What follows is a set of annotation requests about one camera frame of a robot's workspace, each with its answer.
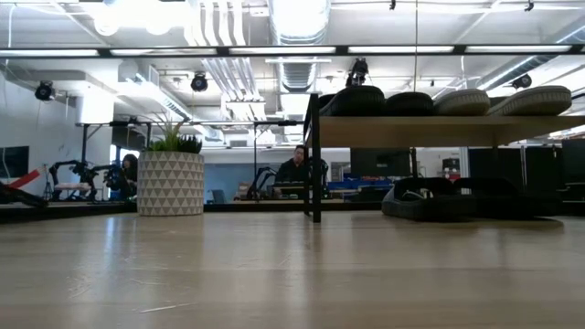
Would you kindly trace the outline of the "dark wall screen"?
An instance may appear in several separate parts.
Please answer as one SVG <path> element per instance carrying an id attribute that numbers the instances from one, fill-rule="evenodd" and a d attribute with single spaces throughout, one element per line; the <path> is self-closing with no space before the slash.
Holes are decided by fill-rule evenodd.
<path id="1" fill-rule="evenodd" d="M 28 146 L 0 147 L 0 178 L 26 175 L 29 161 Z"/>

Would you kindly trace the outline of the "wooden shelf with black frame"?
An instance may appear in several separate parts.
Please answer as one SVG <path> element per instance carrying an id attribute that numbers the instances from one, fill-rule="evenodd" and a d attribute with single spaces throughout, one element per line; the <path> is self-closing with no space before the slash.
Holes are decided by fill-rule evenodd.
<path id="1" fill-rule="evenodd" d="M 322 221 L 322 148 L 490 147 L 585 125 L 585 116 L 322 116 L 310 95 L 303 123 L 304 156 L 315 161 L 305 180 L 303 212 Z"/>

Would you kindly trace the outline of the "person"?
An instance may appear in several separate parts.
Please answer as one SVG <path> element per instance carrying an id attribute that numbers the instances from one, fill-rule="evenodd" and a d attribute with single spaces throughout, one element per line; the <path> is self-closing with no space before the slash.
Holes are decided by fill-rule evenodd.
<path id="1" fill-rule="evenodd" d="M 121 196 L 124 199 L 136 195 L 137 190 L 138 158 L 133 154 L 127 154 L 122 159 Z"/>
<path id="2" fill-rule="evenodd" d="M 301 144 L 295 147 L 292 158 L 280 165 L 275 176 L 276 182 L 302 182 L 305 179 L 304 151 Z"/>

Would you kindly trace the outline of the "red and white cart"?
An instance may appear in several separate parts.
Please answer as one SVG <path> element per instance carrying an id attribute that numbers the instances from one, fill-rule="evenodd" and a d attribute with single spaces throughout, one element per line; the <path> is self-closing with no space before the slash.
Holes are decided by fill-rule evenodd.
<path id="1" fill-rule="evenodd" d="M 461 178 L 461 167 L 459 158 L 444 158 L 442 160 L 442 175 L 454 182 Z"/>

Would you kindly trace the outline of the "black overhead light bar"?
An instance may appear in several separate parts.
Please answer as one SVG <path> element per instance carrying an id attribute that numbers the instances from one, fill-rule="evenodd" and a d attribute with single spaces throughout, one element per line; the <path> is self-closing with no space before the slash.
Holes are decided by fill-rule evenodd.
<path id="1" fill-rule="evenodd" d="M 164 48 L 0 48 L 0 59 L 312 58 L 585 55 L 585 44 L 210 46 Z"/>

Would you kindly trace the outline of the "black slide sandal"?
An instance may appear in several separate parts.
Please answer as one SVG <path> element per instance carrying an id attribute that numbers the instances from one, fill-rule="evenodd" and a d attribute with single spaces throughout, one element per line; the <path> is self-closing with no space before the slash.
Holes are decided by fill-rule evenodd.
<path id="1" fill-rule="evenodd" d="M 347 87 L 319 101 L 321 116 L 380 116 L 385 105 L 384 93 L 374 86 Z"/>
<path id="2" fill-rule="evenodd" d="M 525 193 L 504 178 L 465 177 L 453 185 L 469 189 L 479 218 L 528 219 L 556 216 L 562 201 L 555 193 Z"/>
<path id="3" fill-rule="evenodd" d="M 473 196 L 461 195 L 450 180 L 441 177 L 403 178 L 381 201 L 384 215 L 414 221 L 452 221 L 471 216 L 476 209 Z"/>
<path id="4" fill-rule="evenodd" d="M 423 92 L 401 92 L 386 99 L 386 110 L 393 116 L 429 116 L 433 100 Z"/>

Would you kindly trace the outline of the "green plant in patterned pot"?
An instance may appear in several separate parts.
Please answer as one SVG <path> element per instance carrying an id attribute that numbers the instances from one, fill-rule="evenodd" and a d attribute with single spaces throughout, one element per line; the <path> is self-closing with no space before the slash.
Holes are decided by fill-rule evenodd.
<path id="1" fill-rule="evenodd" d="M 202 142 L 182 134 L 183 122 L 160 124 L 163 136 L 141 152 L 137 211 L 143 217 L 196 216 L 204 212 L 205 161 Z"/>

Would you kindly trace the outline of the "dark background screen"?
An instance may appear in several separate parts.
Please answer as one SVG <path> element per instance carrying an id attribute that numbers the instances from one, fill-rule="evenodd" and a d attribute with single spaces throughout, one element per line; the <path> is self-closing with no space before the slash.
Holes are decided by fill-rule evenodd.
<path id="1" fill-rule="evenodd" d="M 408 148 L 352 148 L 351 173 L 360 176 L 409 176 Z"/>

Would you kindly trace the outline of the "white slide sandal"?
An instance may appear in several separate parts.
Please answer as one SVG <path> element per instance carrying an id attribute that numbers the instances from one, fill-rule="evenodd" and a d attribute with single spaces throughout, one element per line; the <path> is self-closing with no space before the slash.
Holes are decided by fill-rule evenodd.
<path id="1" fill-rule="evenodd" d="M 438 116 L 483 116 L 490 108 L 490 98 L 484 90 L 457 90 L 434 102 Z"/>
<path id="2" fill-rule="evenodd" d="M 559 116 L 572 106 L 571 91 L 564 86 L 541 86 L 504 97 L 487 116 Z"/>

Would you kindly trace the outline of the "red and white strip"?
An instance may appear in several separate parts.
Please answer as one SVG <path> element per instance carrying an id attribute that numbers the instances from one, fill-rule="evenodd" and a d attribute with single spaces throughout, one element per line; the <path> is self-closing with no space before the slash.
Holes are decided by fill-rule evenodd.
<path id="1" fill-rule="evenodd" d="M 9 186 L 12 188 L 18 189 L 20 187 L 26 186 L 27 184 L 33 182 L 34 180 L 36 180 L 39 177 L 40 177 L 40 172 L 38 169 L 35 169 L 35 170 L 19 177 L 17 180 L 10 183 Z"/>

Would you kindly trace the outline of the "blue storage bins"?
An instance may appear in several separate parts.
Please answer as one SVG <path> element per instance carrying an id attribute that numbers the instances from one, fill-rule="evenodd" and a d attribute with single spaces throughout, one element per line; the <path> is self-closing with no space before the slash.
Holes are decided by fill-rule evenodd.
<path id="1" fill-rule="evenodd" d="M 328 182 L 327 186 L 330 190 L 358 190 L 363 187 L 373 186 L 392 186 L 391 180 L 345 180 L 340 182 Z"/>

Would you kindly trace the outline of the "dark room partition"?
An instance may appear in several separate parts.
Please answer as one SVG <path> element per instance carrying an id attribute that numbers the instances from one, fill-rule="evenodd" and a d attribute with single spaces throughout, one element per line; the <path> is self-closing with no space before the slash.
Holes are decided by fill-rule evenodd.
<path id="1" fill-rule="evenodd" d="M 562 183 L 563 153 L 559 147 L 528 146 L 468 151 L 471 177 L 504 177 L 517 187 Z"/>

